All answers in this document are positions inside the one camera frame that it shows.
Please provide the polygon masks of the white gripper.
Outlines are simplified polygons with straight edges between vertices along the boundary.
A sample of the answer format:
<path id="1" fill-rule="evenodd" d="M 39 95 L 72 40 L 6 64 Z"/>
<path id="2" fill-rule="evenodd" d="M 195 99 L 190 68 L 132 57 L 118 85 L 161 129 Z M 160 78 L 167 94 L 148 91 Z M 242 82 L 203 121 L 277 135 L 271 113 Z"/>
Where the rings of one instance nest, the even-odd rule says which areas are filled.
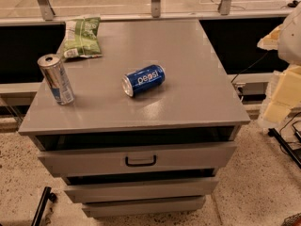
<path id="1" fill-rule="evenodd" d="M 263 118 L 271 123 L 282 122 L 301 103 L 301 4 L 279 25 L 260 39 L 257 46 L 271 51 L 290 65 L 282 73 L 274 72 L 268 84 L 267 107 Z"/>

